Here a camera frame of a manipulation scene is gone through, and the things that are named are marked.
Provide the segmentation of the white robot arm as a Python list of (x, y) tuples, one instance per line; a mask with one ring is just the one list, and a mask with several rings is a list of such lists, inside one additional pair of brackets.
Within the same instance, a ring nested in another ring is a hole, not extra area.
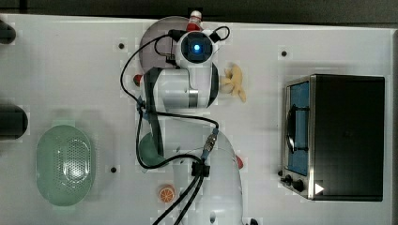
[(149, 132), (136, 141), (147, 170), (173, 168), (177, 199), (156, 224), (177, 210), (174, 225), (243, 225), (242, 185), (232, 144), (218, 122), (198, 113), (219, 93), (212, 57), (216, 32), (170, 30), (170, 67), (152, 67), (143, 80), (140, 118)]

